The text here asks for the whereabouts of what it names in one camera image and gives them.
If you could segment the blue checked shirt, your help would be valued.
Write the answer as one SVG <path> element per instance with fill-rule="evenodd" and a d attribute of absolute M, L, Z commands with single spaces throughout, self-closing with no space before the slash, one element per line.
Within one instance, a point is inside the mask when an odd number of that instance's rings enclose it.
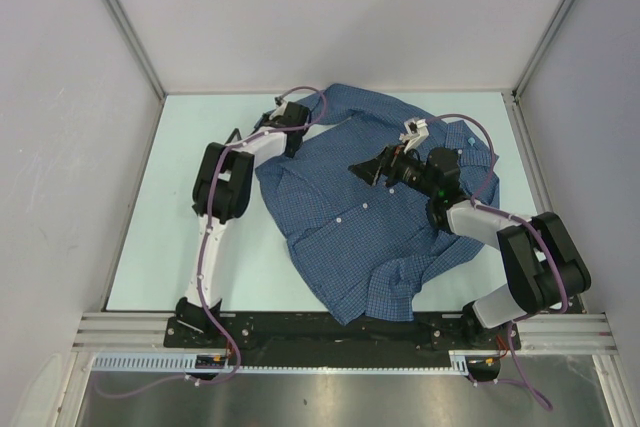
<path fill-rule="evenodd" d="M 323 126 L 293 157 L 256 170 L 261 195 L 310 290 L 341 324 L 360 316 L 405 322 L 423 285 L 471 261 L 476 240 L 437 231 L 411 188 L 368 186 L 350 166 L 395 144 L 423 111 L 343 84 L 303 99 Z"/>

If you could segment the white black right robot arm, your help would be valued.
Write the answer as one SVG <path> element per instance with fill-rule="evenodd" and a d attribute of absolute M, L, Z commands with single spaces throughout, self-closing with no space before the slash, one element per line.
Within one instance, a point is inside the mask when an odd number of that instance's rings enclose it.
<path fill-rule="evenodd" d="M 428 197 L 429 223 L 439 231 L 468 237 L 500 252 L 506 283 L 462 310 L 461 335 L 484 348 L 499 327 L 539 314 L 591 287 L 590 272 L 561 218 L 544 212 L 530 219 L 473 201 L 460 186 L 460 154 L 432 149 L 421 161 L 403 144 L 388 146 L 349 171 L 374 186 L 380 178 L 402 183 Z"/>

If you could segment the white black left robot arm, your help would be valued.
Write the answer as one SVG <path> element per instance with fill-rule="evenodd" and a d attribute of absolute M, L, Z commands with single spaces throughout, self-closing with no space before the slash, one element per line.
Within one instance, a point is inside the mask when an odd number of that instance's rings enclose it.
<path fill-rule="evenodd" d="M 175 308 L 176 321 L 197 345 L 210 346 L 221 334 L 221 246 L 231 223 L 249 205 L 255 169 L 281 155 L 294 157 L 310 123 L 309 108 L 279 98 L 275 110 L 264 113 L 249 136 L 234 129 L 224 143 L 205 148 L 192 189 L 192 209 L 199 222 L 195 267 Z"/>

